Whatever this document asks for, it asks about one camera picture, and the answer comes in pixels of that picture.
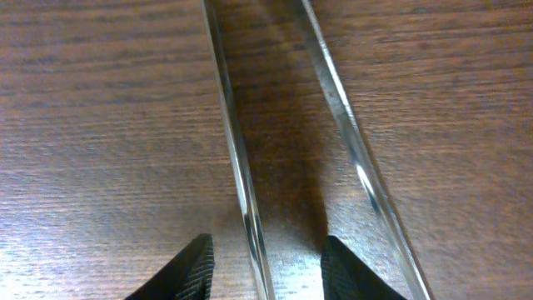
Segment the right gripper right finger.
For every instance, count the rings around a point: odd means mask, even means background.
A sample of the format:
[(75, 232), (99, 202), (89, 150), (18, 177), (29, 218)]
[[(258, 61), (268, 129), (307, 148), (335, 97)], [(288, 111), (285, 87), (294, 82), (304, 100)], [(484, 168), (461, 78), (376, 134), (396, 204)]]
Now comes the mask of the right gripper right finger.
[(406, 300), (335, 236), (322, 245), (321, 278), (325, 300)]

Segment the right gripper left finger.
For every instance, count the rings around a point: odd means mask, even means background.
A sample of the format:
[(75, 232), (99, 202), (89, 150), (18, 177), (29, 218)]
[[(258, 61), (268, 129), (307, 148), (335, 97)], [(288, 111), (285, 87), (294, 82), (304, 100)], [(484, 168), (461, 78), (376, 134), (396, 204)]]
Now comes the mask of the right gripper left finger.
[(126, 300), (209, 300), (214, 270), (212, 235), (199, 234)]

